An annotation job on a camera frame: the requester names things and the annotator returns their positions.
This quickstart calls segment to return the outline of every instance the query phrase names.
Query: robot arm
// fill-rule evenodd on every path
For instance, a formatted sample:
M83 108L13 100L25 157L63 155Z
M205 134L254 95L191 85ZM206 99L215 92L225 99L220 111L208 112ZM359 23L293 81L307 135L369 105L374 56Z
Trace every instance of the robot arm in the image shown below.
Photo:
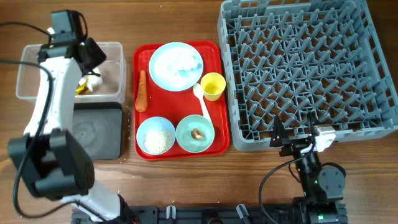
M303 223L344 223L346 217L340 217L339 201L343 199L345 170L332 162L321 164L318 157L319 152L332 144L335 130L330 125L320 124L311 113L307 119L308 138L291 139L276 116L270 145L282 147L280 156L293 156L296 161L304 197L294 198L293 203L300 208Z
M49 92L48 76L42 70L32 118L24 137L10 140L8 153L16 167L27 156L21 176L34 197L71 203L94 222L137 223L123 198L95 181L93 163L72 135L78 82L106 58L95 41L87 39L87 33L83 35L80 16L83 17L79 12L68 10L52 13L53 42L43 45L38 53L40 65L50 71L53 82L47 119L33 152L26 155L39 128Z

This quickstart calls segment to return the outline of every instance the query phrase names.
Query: yellow item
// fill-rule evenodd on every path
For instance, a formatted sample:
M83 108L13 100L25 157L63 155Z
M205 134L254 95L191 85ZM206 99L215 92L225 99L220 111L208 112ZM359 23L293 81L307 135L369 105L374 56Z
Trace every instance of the yellow item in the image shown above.
M225 79L216 72L207 73L200 81L204 96L207 100L216 101L225 90Z
M87 92L87 82L84 82L81 86L76 89L76 95L84 95Z

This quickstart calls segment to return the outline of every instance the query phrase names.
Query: rice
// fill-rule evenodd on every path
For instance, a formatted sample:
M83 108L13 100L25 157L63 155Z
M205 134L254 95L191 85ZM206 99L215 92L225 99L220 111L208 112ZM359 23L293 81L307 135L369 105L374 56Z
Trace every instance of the rice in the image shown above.
M151 129L144 136L144 147L151 154L161 154L173 144L173 134L167 129Z

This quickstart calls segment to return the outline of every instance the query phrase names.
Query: red tray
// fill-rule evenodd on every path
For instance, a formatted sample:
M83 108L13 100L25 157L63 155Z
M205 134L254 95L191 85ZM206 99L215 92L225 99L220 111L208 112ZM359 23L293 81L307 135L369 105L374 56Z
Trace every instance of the red tray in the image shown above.
M217 72L222 74L220 50L217 45L209 40L189 41L186 43L196 48L203 58L203 75L209 72ZM199 100L193 95L192 88L180 92L167 91L157 86L151 79L148 69L149 60L155 50L162 45L164 44L143 45L134 52L132 59L132 90L134 99L137 95L139 73L141 70L145 70L147 73L148 96L148 108L145 110L145 112L140 113L134 110L134 135L136 135L140 124L153 116L167 118L169 121L171 121L171 123L173 123L174 127L177 127L178 123L188 115L203 115ZM137 141L134 140L135 149L138 156L147 161L157 161L186 157L215 156L225 152L229 146L229 123L225 94L222 94L221 98L217 101L205 100L205 103L215 128L215 140L207 150L200 153L187 152L178 145L176 140L169 151L161 155L153 156L142 151L138 146Z

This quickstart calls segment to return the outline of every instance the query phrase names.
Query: plastic bin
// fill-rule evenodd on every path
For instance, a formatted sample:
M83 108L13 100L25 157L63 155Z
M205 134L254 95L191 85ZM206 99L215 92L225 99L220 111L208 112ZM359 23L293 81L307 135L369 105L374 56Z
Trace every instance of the plastic bin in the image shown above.
M365 0L225 1L218 37L238 150L270 149L274 116L305 137L309 111L333 125L337 141L398 129L396 89Z
M106 60L98 67L103 84L93 93L78 95L75 103L118 102L123 103L126 96L126 59L123 47L118 42L98 42L106 54ZM28 45L22 53L22 61L37 63L37 52L41 45ZM22 100L35 103L40 85L38 68L20 65L17 78L16 95Z

